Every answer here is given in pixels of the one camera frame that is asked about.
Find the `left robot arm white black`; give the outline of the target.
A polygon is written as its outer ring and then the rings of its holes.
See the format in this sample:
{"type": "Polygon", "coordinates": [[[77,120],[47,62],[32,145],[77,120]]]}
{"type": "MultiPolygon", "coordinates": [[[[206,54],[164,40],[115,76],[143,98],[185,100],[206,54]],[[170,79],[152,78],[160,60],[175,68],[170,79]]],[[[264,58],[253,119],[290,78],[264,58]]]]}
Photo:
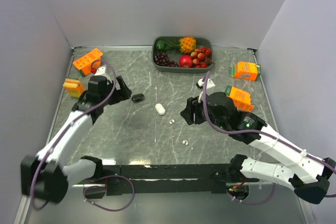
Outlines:
{"type": "Polygon", "coordinates": [[[69,187],[86,179],[92,183],[101,181],[104,176],[101,159],[83,156],[72,165],[66,165],[66,159],[103,113],[104,107],[128,100],[131,94],[121,76],[113,80],[103,75],[91,76],[87,90],[73,105],[54,138],[35,156],[23,158],[20,164],[22,194],[58,204],[69,187]]]}

